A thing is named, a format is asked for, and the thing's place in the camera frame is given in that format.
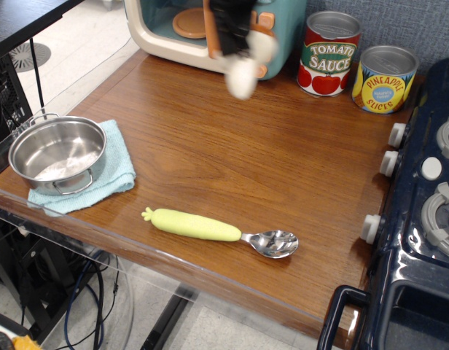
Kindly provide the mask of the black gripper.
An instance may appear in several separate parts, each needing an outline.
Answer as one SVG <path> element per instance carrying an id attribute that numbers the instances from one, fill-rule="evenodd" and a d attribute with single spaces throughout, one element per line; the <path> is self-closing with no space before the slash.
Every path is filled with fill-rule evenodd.
<path id="1" fill-rule="evenodd" d="M 238 55 L 250 58 L 247 36 L 254 0 L 213 0 L 209 2 L 218 31 L 219 46 L 224 58 Z"/>

